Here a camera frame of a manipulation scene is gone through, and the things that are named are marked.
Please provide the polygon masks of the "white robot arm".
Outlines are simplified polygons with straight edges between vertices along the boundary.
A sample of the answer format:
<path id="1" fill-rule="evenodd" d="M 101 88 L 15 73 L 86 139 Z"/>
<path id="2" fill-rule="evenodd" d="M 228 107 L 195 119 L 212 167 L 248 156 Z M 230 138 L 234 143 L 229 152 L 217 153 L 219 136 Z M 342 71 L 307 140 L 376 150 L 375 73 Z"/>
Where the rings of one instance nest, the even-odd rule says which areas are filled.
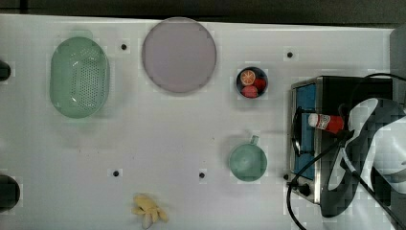
<path id="1" fill-rule="evenodd" d="M 398 103 L 380 98 L 356 105 L 349 116 L 350 138 L 334 156 L 321 191 L 322 216 L 333 218 L 345 212 L 354 200 L 357 187 L 383 178 L 390 190 L 405 194 L 405 110 Z"/>

